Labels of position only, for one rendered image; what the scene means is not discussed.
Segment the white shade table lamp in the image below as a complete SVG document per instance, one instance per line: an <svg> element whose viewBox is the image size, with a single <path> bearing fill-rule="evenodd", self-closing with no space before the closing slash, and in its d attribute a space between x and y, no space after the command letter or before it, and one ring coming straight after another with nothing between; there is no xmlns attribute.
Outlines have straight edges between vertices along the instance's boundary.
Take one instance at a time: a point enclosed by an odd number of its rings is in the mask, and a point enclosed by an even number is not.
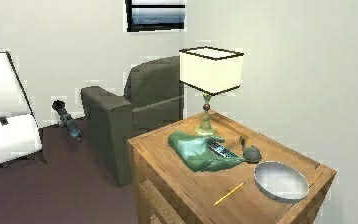
<svg viewBox="0 0 358 224"><path fill-rule="evenodd" d="M240 87L243 57L243 52L209 46L179 51L180 81L203 93L204 112L196 128L199 135L215 133L210 123L210 100Z"/></svg>

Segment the wooden chest of drawers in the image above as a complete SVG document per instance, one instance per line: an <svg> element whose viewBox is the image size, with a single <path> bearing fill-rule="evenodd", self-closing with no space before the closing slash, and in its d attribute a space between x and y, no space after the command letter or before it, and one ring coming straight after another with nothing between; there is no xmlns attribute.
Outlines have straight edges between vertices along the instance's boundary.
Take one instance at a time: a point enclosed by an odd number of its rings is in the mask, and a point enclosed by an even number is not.
<svg viewBox="0 0 358 224"><path fill-rule="evenodd" d="M139 224L150 224L148 204L167 224L313 224L336 172L217 112L210 113L216 134L225 147L242 152L239 137L259 148L264 161L279 161L301 172L309 194L296 204L266 197L256 187L252 164L242 163L220 172L193 172L169 147L169 134L195 132L200 114L128 140ZM217 206L215 201L240 183L245 185Z"/></svg>

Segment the green hand-shaped tray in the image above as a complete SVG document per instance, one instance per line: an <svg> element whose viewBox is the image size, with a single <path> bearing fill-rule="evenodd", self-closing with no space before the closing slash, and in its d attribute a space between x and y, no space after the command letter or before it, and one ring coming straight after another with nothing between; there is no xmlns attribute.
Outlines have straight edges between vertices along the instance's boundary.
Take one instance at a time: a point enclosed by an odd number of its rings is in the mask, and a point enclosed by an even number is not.
<svg viewBox="0 0 358 224"><path fill-rule="evenodd" d="M216 135L195 136L175 131L168 137L168 145L193 172L218 172L231 169L245 161L243 157L225 158L213 153L209 142L223 143L225 139Z"/></svg>

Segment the black remote control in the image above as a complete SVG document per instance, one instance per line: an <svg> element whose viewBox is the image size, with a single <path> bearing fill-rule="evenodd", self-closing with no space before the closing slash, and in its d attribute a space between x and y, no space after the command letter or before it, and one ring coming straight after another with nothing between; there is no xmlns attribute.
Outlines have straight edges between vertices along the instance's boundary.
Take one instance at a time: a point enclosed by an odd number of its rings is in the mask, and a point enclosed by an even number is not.
<svg viewBox="0 0 358 224"><path fill-rule="evenodd" d="M227 148L220 145L218 142L208 142L207 148L214 157L237 158L236 154L229 151Z"/></svg>

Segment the grey bird figurine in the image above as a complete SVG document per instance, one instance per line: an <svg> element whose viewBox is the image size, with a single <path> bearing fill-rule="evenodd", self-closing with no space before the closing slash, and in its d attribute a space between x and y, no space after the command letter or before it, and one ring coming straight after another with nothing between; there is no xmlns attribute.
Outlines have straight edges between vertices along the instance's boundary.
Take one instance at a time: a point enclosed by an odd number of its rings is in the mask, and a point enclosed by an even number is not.
<svg viewBox="0 0 358 224"><path fill-rule="evenodd" d="M239 141L242 147L243 158L246 160L246 162L250 164L259 163L262 159L260 150L254 146L247 147L246 141L242 136L239 137Z"/></svg>

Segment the yellow pencil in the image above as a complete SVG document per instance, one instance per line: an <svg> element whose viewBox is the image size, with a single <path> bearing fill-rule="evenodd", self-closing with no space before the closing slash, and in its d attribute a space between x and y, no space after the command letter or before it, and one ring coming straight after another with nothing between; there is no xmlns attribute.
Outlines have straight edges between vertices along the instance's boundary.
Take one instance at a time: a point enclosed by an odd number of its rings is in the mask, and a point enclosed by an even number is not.
<svg viewBox="0 0 358 224"><path fill-rule="evenodd" d="M215 203L212 206L217 206L218 204L220 204L224 199L226 199L227 197L229 197L231 194L233 194L234 192L236 192L239 188L241 188L242 186L244 186L245 183L242 182L239 185L237 185L235 188L233 188L232 190L230 190L229 192L227 192L225 195L223 195L221 198L219 198L217 201L215 201Z"/></svg>

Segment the black framed window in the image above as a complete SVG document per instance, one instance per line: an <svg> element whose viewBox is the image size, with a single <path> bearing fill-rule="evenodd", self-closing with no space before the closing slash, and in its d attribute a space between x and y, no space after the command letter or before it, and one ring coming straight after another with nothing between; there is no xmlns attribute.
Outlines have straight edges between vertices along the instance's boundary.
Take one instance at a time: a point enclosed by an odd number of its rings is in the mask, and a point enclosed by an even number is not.
<svg viewBox="0 0 358 224"><path fill-rule="evenodd" d="M187 0L125 0L128 32L183 29Z"/></svg>

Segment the dark baseball bat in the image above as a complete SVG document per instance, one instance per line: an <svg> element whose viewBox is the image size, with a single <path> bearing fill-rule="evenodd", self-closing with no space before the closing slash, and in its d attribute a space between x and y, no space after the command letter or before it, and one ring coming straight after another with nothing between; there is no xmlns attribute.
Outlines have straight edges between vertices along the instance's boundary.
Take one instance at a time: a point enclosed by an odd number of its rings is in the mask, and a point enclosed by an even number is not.
<svg viewBox="0 0 358 224"><path fill-rule="evenodd" d="M65 127L68 134L76 139L78 142L82 141L81 131L76 125L72 116L68 113L65 108L65 102L61 100L55 100L52 104L52 108L60 116L59 125Z"/></svg>

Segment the grey round bowl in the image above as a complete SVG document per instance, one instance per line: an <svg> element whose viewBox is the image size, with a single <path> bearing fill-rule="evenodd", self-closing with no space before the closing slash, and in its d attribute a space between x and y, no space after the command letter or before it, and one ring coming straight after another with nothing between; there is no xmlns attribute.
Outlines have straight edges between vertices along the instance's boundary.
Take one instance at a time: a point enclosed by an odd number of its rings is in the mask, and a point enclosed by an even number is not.
<svg viewBox="0 0 358 224"><path fill-rule="evenodd" d="M257 188L265 196L280 203L299 203L309 193L305 176L282 162L259 163L254 168L253 178Z"/></svg>

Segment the white room door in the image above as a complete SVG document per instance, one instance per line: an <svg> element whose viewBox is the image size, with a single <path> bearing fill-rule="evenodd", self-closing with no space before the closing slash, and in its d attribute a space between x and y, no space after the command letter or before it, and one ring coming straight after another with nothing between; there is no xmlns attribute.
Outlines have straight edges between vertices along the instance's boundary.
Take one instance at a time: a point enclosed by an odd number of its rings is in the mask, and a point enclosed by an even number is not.
<svg viewBox="0 0 358 224"><path fill-rule="evenodd" d="M42 150L39 127L11 55L0 51L0 165Z"/></svg>

